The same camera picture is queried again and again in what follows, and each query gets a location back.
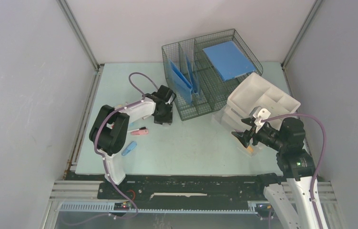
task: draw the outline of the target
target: blue object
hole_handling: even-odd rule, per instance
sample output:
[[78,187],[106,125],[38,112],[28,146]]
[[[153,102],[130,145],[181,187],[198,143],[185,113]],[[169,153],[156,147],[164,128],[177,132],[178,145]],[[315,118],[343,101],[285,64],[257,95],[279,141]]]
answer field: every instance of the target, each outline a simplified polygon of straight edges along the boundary
[[200,82],[198,80],[197,72],[195,71],[193,74],[191,62],[189,61],[189,58],[187,57],[187,55],[186,55],[186,65],[187,65],[187,72],[189,73],[190,82],[193,87],[193,92],[196,96],[198,96],[199,95],[198,85]]
[[169,60],[169,63],[172,70],[171,76],[172,76],[173,83],[176,87],[176,91],[186,101],[186,103],[191,104],[193,101],[192,100],[193,87],[171,60]]
[[122,156],[127,155],[131,150],[133,150],[137,146],[137,143],[135,141],[132,141],[121,153]]
[[223,81],[256,71],[252,62],[245,57],[233,41],[204,48],[203,51]]

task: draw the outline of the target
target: white plastic container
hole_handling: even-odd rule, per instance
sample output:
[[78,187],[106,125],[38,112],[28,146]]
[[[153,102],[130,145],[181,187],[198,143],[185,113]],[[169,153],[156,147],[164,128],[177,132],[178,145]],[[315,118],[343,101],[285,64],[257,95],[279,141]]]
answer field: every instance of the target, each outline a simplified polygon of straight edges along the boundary
[[[294,113],[301,105],[296,99],[281,91],[256,73],[250,74],[229,95],[226,114],[242,125],[242,118],[249,117],[252,110],[261,106],[271,112],[270,117]],[[273,128],[280,129],[282,120],[270,122]]]
[[[234,119],[232,119],[228,114],[225,113],[225,109],[231,109],[228,105],[224,106],[221,110],[213,115],[213,121],[218,122],[221,126],[228,131],[228,134],[231,134],[232,131],[242,131],[249,130],[250,126],[242,123],[245,126],[239,125]],[[237,145],[237,149],[240,153],[247,156],[254,156],[258,154],[264,147],[262,143],[258,143],[256,146],[250,145],[248,148],[245,148],[238,139],[234,138],[234,144]]]

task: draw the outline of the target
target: light blue table surface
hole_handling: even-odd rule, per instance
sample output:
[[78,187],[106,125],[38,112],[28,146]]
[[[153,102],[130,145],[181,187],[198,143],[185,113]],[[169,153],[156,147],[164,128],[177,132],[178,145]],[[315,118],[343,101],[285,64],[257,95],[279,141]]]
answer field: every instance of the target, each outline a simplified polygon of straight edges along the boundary
[[[262,62],[262,66],[263,78],[289,93],[280,63]],[[167,85],[162,63],[106,64],[84,135],[75,171],[77,174],[104,174],[101,157],[93,151],[89,132],[103,105],[117,106],[141,98],[128,81],[132,72],[148,75],[158,86]],[[132,79],[145,93],[155,91],[144,77],[134,75]],[[238,140],[221,125],[212,122],[212,114],[182,122],[174,106],[171,126],[154,124],[153,117],[149,117],[136,121],[129,130],[142,126],[149,129],[148,135],[127,135],[124,148],[131,141],[138,144],[123,157],[127,174],[227,176],[274,172],[282,175],[276,163],[276,151],[266,147],[253,157],[243,154],[238,149]]]

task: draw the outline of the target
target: gray wall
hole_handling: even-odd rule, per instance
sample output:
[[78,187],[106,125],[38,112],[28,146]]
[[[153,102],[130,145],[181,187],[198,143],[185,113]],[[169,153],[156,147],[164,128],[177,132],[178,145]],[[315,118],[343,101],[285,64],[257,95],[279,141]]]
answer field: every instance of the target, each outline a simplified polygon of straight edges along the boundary
[[93,68],[56,0],[0,1],[0,228],[38,228]]
[[[326,125],[321,174],[330,179],[348,227],[358,228],[358,1],[326,0],[287,67],[300,112]],[[314,157],[320,129],[306,120]]]

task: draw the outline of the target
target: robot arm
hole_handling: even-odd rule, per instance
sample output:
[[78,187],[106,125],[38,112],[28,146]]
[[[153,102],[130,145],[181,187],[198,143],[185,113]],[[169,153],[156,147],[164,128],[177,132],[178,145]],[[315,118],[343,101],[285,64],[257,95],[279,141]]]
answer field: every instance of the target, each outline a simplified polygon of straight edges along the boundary
[[[118,154],[125,144],[128,124],[141,118],[153,116],[153,122],[156,124],[171,124],[173,119],[172,102],[175,95],[173,91],[161,85],[157,92],[146,94],[142,103],[131,107],[125,107],[116,112],[107,121],[107,125],[102,129],[97,148],[104,153],[104,160],[109,171],[109,176],[105,175],[108,181],[120,184],[125,178],[123,168],[123,159]],[[93,127],[89,133],[89,139],[94,142],[99,128],[105,118],[115,110],[109,105],[101,107]]]
[[[244,147],[259,142],[276,150],[278,153],[277,165],[287,178],[294,199],[298,214],[292,208],[288,198],[284,195],[281,184],[272,182],[264,187],[264,195],[270,201],[284,228],[290,229],[327,229],[325,216],[320,205],[317,194],[317,182],[315,182],[314,193],[315,203],[311,201],[309,187],[315,171],[315,164],[312,157],[303,149],[305,130],[301,120],[288,117],[281,124],[280,130],[271,127],[270,123],[262,122],[270,116],[267,109],[255,108],[250,118],[242,119],[242,122],[251,126],[245,132],[232,132]],[[318,207],[322,227],[319,226],[314,204]]]

